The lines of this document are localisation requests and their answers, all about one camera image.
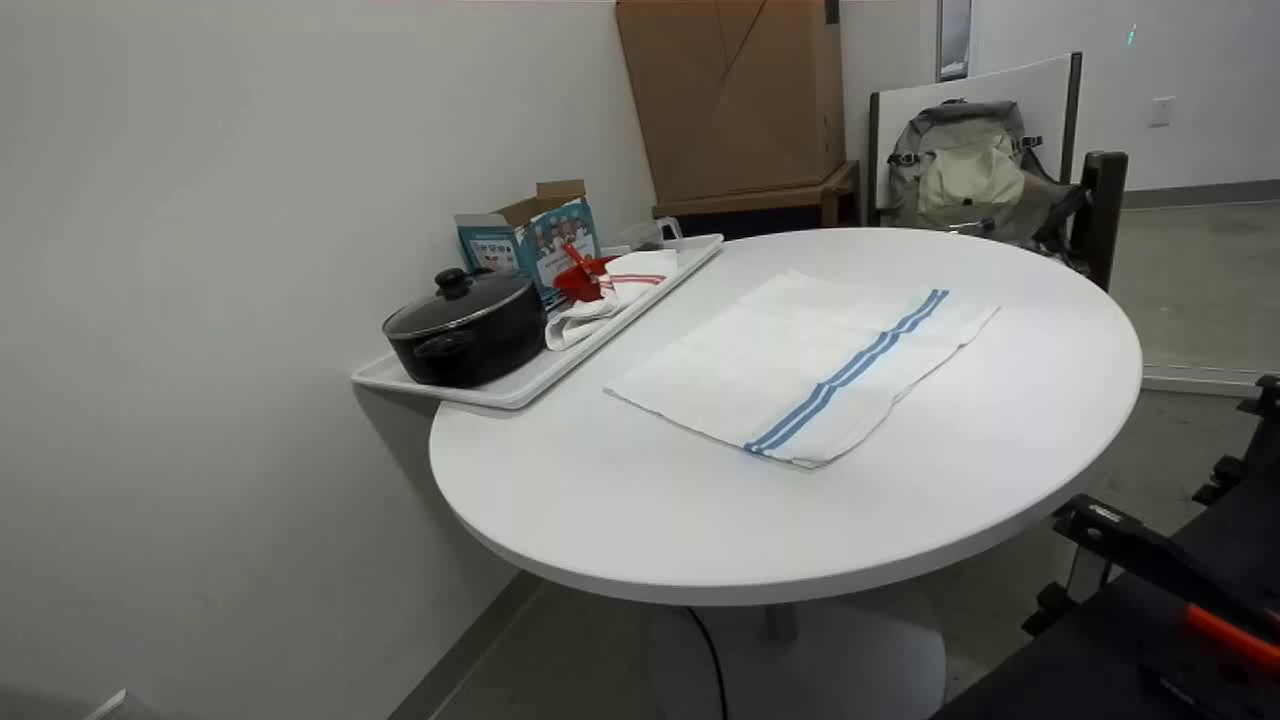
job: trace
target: blue stripe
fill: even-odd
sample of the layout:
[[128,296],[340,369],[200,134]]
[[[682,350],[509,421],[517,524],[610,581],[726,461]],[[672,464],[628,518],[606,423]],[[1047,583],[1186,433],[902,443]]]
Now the blue stripe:
[[759,439],[749,442],[742,447],[749,452],[767,452],[781,447],[788,439],[791,439],[801,428],[804,428],[809,420],[815,418],[831,398],[836,395],[836,391],[847,387],[863,373],[865,373],[876,360],[883,357],[904,334],[909,334],[920,327],[929,315],[937,310],[938,305],[942,304],[946,297],[951,295],[947,290],[934,290],[924,300],[924,302],[916,307],[914,311],[908,313],[901,320],[893,325],[892,329],[882,332],[874,342],[868,345],[865,348],[858,352],[844,368],[836,372],[829,379],[818,383],[809,397],[801,402],[795,410],[787,414],[778,424],[776,424],[769,432],[760,436]]
[[893,325],[893,329],[888,331],[887,333],[882,332],[876,338],[874,342],[872,342],[870,345],[868,345],[867,347],[864,347],[858,355],[854,355],[854,357],[849,363],[846,363],[844,368],[836,370],[836,373],[833,375],[831,375],[828,379],[826,379],[826,380],[818,383],[817,386],[814,386],[813,392],[809,393],[809,397],[804,402],[801,402],[795,410],[792,410],[786,418],[783,418],[781,421],[778,421],[778,424],[773,425],[773,428],[769,429],[769,432],[764,433],[758,439],[744,445],[742,447],[746,448],[750,452],[759,452],[762,445],[764,445],[764,443],[769,442],[771,439],[773,439],[773,437],[776,437],[777,433],[781,433],[782,430],[785,430],[787,428],[787,425],[791,424],[792,420],[795,420],[796,418],[799,418],[809,407],[812,407],[815,402],[818,402],[822,398],[823,392],[826,389],[831,388],[832,383],[835,383],[836,380],[838,380],[841,378],[841,375],[844,375],[845,373],[847,373],[851,369],[854,369],[869,354],[876,352],[879,348],[879,345],[882,342],[884,342],[890,337],[890,333],[901,332],[902,328],[908,323],[910,323],[911,320],[914,320],[920,313],[924,313],[925,310],[928,310],[928,307],[933,304],[933,301],[937,299],[937,296],[938,296],[938,291],[937,290],[929,292],[929,296],[924,300],[924,302],[922,302],[920,306],[916,307],[915,310],[913,310],[913,311],[908,313],[906,315],[904,315],[902,319],[899,320],[896,325]]

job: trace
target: white towel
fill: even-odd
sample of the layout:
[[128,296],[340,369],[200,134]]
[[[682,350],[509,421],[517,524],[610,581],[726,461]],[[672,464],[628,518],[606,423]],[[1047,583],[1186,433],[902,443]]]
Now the white towel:
[[652,291],[658,283],[676,274],[676,251],[653,250],[631,252],[604,264],[600,275],[600,299],[575,302],[547,323],[547,347],[567,350],[586,340],[600,325]]
[[749,452],[817,468],[852,450],[997,306],[945,288],[776,275],[605,391]]

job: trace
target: gray floor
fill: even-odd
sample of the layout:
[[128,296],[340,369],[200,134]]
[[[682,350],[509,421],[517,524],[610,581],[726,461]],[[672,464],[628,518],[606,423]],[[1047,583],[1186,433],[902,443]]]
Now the gray floor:
[[[1089,491],[1170,533],[1198,511],[1190,493],[1213,461],[1239,452],[1253,423],[1235,401],[1144,392],[1116,442],[1087,471]],[[947,696],[982,678],[1027,638],[1034,596],[1061,579],[1065,542],[1041,525],[983,555],[887,588],[929,597],[947,643]],[[438,720],[653,720],[645,609],[547,585]]]
[[1280,369],[1280,202],[1126,211],[1111,295],[1148,363]]

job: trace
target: backpack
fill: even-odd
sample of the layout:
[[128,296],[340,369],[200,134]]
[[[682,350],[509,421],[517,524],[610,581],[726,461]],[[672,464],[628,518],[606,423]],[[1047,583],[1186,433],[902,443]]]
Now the backpack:
[[1044,173],[1032,150],[1042,142],[1024,135],[1012,101],[947,100],[922,110],[888,156],[882,217],[896,227],[978,228],[991,240],[1065,256],[1066,218],[1084,205],[1084,191]]

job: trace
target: white tray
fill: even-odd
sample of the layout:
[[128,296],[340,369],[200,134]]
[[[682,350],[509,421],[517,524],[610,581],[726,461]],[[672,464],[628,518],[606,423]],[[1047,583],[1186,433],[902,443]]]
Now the white tray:
[[561,379],[564,373],[568,373],[579,363],[586,360],[600,346],[608,342],[611,337],[616,336],[618,331],[644,314],[645,310],[675,290],[677,284],[685,282],[694,270],[714,258],[723,243],[724,236],[722,234],[703,234],[666,242],[667,247],[676,250],[676,274],[654,286],[653,292],[646,293],[635,305],[618,313],[591,337],[562,352],[543,350],[525,365],[492,383],[466,389],[419,384],[408,377],[408,373],[404,372],[394,352],[388,352],[381,359],[356,370],[352,373],[351,380],[360,386],[385,391],[424,395],[503,410],[517,410],[529,405],[543,391],[549,388],[552,383]]

